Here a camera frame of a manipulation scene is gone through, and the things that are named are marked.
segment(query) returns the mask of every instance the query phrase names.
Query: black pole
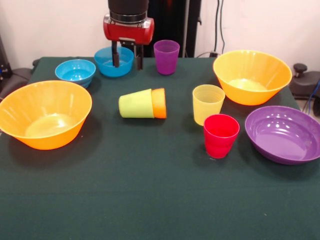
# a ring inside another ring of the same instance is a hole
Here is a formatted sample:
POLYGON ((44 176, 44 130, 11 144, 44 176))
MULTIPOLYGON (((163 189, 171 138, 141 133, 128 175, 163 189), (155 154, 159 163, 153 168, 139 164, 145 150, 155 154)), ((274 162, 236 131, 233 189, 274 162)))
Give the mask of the black pole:
POLYGON ((12 76, 12 70, 6 55, 5 47, 0 36, 0 79, 8 79, 12 76))

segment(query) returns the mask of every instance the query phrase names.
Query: blue bowl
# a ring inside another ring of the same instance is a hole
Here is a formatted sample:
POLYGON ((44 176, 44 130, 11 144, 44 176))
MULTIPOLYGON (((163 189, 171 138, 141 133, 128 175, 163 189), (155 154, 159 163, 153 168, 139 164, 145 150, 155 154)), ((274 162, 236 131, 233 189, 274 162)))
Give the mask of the blue bowl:
POLYGON ((97 51, 94 55, 94 60, 100 72, 107 77, 121 77, 130 72, 134 61, 134 53, 126 47, 118 47, 119 67, 115 67, 112 62, 112 49, 105 47, 97 51))
POLYGON ((55 69, 55 75, 64 81, 79 85, 90 83, 96 72, 96 65, 88 60, 73 59, 65 61, 55 69))

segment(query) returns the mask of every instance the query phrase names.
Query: bowl rim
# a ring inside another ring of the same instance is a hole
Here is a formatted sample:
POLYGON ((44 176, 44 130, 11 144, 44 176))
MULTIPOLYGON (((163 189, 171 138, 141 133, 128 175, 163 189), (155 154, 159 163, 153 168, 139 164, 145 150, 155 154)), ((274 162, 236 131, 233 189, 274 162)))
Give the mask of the bowl rim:
POLYGON ((272 54, 269 54, 269 53, 266 53, 266 52, 263 52, 263 51, 257 51, 257 50, 249 50, 249 49, 239 49, 239 50, 233 50, 233 51, 228 51, 226 53, 223 53, 221 55, 219 55, 213 62, 212 64, 212 67, 213 67, 213 72, 214 74, 217 76, 218 80, 219 81, 222 81, 223 83, 227 84, 228 86, 231 86, 235 89, 239 89, 239 90, 243 90, 243 91, 247 91, 249 93, 270 93, 270 92, 275 92, 275 91, 280 91, 281 89, 283 89, 284 87, 286 87, 292 80, 292 71, 290 69, 290 67, 288 66, 288 64, 286 64, 283 60, 281 60, 280 58, 272 55, 272 54), (290 73, 290 77, 288 78, 288 81, 281 87, 277 87, 277 88, 273 88, 273 89, 267 89, 267 90, 264 90, 264 91, 253 91, 253 90, 248 90, 248 89, 243 89, 243 88, 240 88, 240 87, 236 87, 236 86, 233 86, 233 85, 230 85, 228 82, 224 81, 217 73, 216 73, 216 61, 219 59, 219 58, 222 58, 223 56, 226 56, 226 55, 230 55, 230 54, 234 54, 234 53, 240 53, 240 52, 248 52, 248 53, 257 53, 257 54, 263 54, 263 55, 267 55, 271 58, 274 58, 276 60, 278 60, 279 62, 283 63, 283 65, 289 70, 289 73, 290 73))
POLYGON ((286 160, 286 161, 291 161, 291 162, 296 162, 296 163, 305 163, 305 162, 311 162, 311 161, 313 161, 313 160, 316 160, 316 159, 320 158, 320 153, 319 153, 318 155, 314 156, 314 157, 311 157, 311 158, 304 158, 304 159, 298 159, 298 160, 297 160, 297 159, 292 159, 292 158, 286 158, 286 157, 283 157, 283 156, 279 156, 279 155, 277 155, 277 154, 274 154, 274 153, 272 153, 272 152, 270 152, 270 151, 267 151, 267 150, 265 150, 263 147, 261 147, 260 145, 258 145, 258 144, 256 143, 256 141, 253 140, 253 138, 252 138, 252 137, 250 136, 250 134, 249 134, 249 131, 248 131, 248 127, 249 127, 249 126, 247 127, 247 125, 248 125, 248 119, 249 119, 249 117, 250 117, 252 114, 254 114, 255 112, 261 111, 262 109, 269 109, 269 108, 290 109, 290 110, 292 110, 292 111, 294 111, 294 112, 297 112, 298 114, 307 116, 307 117, 308 117, 309 119, 311 119, 311 121, 313 121, 314 123, 320 124, 320 123, 318 123, 313 117, 311 117, 310 115, 308 115, 308 114, 306 114, 306 113, 304 113, 304 112, 302 112, 302 111, 300 111, 300 110, 298 110, 298 109, 296 109, 296 108, 293 108, 293 107, 281 106, 281 105, 270 105, 270 106, 259 107, 259 108, 255 109, 255 110, 253 110, 253 111, 246 117, 246 119, 245 119, 245 121, 244 121, 244 129, 245 129, 245 132, 246 132, 247 136, 249 137, 249 139, 251 140, 252 143, 254 143, 255 145, 257 145, 259 148, 261 148, 263 151, 267 152, 268 154, 271 154, 272 156, 275 156, 275 157, 277 157, 277 158, 279 158, 279 159, 284 159, 284 160, 286 160))
POLYGON ((92 61, 89 61, 89 60, 86 60, 86 59, 78 59, 78 58, 77 58, 77 59, 70 59, 70 60, 61 62, 58 66, 56 66, 56 68, 55 68, 55 70, 54 70, 54 74, 55 74, 55 76, 56 76, 58 79, 60 79, 60 80, 63 80, 63 81, 66 81, 66 82, 71 82, 71 83, 77 83, 77 82, 80 82, 80 81, 85 81, 85 80, 87 80, 87 79, 90 79, 90 78, 96 73, 96 70, 97 70, 97 67, 96 67, 96 65, 95 65, 92 61), (81 80, 75 80, 75 81, 71 81, 70 79, 62 78, 62 77, 60 77, 60 76, 57 74, 57 69, 58 69, 59 67, 61 67, 62 65, 66 64, 66 63, 75 62, 75 61, 81 61, 81 62, 88 63, 88 64, 90 64, 90 65, 93 65, 93 66, 94 66, 93 72, 92 72, 89 76, 87 76, 86 78, 83 78, 83 79, 81 79, 81 80))
MULTIPOLYGON (((112 48, 111 46, 107 46, 107 47, 103 47, 103 48, 101 48, 101 49, 99 49, 98 51, 95 52, 95 54, 94 54, 94 56, 93 56, 93 59, 94 59, 94 61, 96 62, 96 64, 98 64, 98 66, 99 66, 99 65, 103 65, 103 63, 97 61, 97 54, 100 53, 100 52, 102 52, 102 51, 111 49, 111 48, 112 48)), ((128 57, 129 57, 129 61, 126 61, 126 62, 124 62, 122 65, 120 65, 120 66, 118 67, 118 69, 119 69, 120 67, 123 67, 123 66, 126 66, 126 65, 131 64, 131 63, 134 61, 135 54, 134 54, 134 52, 131 51, 129 48, 124 47, 124 46, 118 46, 118 47, 117 47, 117 50, 118 50, 118 49, 124 49, 127 53, 130 54, 130 56, 128 56, 128 57)))
POLYGON ((70 131, 71 129, 75 128, 76 126, 78 126, 80 123, 82 123, 89 115, 91 109, 92 109, 92 97, 90 95, 90 93, 84 88, 82 87, 81 85, 79 84, 76 84, 76 83, 73 83, 71 81, 60 81, 60 80, 43 80, 43 81, 38 81, 38 82, 34 82, 34 83, 31 83, 31 84, 27 84, 23 87, 20 87, 18 88, 17 90, 11 92, 8 96, 6 96, 1 102, 0 102, 0 109, 1 109, 1 105, 3 103, 5 103, 6 101, 9 101, 9 96, 13 95, 13 94, 17 94, 18 92, 20 91, 23 91, 24 89, 26 88, 32 88, 34 85, 37 85, 37 84, 50 84, 50 83, 58 83, 58 84, 66 84, 66 85, 75 85, 76 88, 81 88, 82 91, 85 92, 85 94, 89 97, 88 99, 90 100, 90 105, 89 105, 89 108, 88 108, 88 111, 84 114, 84 117, 81 118, 81 120, 77 121, 77 123, 75 125, 73 125, 72 127, 62 131, 62 132, 59 132, 59 133, 55 133, 55 134, 51 134, 51 135, 46 135, 46 136, 38 136, 38 137, 26 137, 26 136, 23 136, 23 135, 16 135, 16 134, 11 134, 9 133, 8 131, 4 130, 2 127, 1 127, 1 123, 0 123, 0 130, 2 132, 4 132, 5 134, 9 135, 9 136, 12 136, 14 138, 18 138, 18 139, 29 139, 29 140, 38 140, 38 139, 47 139, 47 138, 51 138, 51 137, 54 137, 54 136, 58 136, 58 135, 61 135, 61 134, 64 134, 68 131, 70 131))

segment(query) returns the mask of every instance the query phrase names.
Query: orange bowl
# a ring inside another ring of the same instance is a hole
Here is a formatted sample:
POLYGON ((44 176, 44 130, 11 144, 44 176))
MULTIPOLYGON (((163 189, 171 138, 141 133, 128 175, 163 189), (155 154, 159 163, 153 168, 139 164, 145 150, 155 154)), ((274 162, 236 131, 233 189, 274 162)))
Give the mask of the orange bowl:
POLYGON ((90 94, 78 84, 36 82, 2 100, 0 129, 34 149, 56 149, 78 135, 91 107, 90 94))
POLYGON ((213 71, 229 99, 250 106, 264 104, 292 79, 291 69, 282 60, 252 50, 220 55, 213 71))

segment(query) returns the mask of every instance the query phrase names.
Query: plastic bowl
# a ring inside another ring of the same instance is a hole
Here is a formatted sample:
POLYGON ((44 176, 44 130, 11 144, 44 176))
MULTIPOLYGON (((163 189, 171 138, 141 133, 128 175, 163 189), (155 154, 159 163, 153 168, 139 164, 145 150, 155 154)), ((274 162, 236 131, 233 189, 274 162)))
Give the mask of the plastic bowl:
POLYGON ((88 60, 73 59, 59 64, 55 68, 55 75, 64 81, 79 85, 89 85, 96 72, 96 65, 88 60))
POLYGON ((106 77, 121 77, 131 71, 134 53, 126 47, 118 47, 117 52, 119 53, 119 67, 113 65, 111 47, 102 48, 94 55, 94 60, 101 74, 106 77))
POLYGON ((60 80, 33 83, 9 94, 0 103, 0 129, 39 149, 70 143, 79 133, 92 107, 82 86, 60 80))
POLYGON ((282 60, 251 50, 220 55, 213 71, 229 99, 250 106, 264 104, 292 79, 290 68, 282 60))
POLYGON ((286 106, 266 106, 251 112, 245 130, 267 159, 298 165, 320 157, 320 124, 311 116, 286 106))

